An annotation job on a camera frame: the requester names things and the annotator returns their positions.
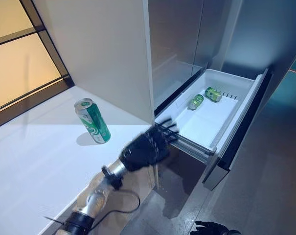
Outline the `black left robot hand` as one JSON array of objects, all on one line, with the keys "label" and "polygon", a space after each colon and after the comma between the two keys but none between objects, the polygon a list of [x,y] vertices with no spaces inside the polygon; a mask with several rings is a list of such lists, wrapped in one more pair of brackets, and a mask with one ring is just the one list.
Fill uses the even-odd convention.
[{"label": "black left robot hand", "polygon": [[154,166],[169,155],[169,145],[178,140],[179,130],[172,118],[155,123],[122,150],[119,160],[129,172]]}]

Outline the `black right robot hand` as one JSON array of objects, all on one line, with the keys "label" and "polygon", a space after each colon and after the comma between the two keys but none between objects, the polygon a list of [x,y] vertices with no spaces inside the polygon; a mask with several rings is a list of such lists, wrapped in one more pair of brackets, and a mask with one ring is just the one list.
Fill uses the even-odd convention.
[{"label": "black right robot hand", "polygon": [[190,235],[241,235],[238,230],[230,230],[226,226],[205,221],[195,221],[196,230],[191,231]]}]

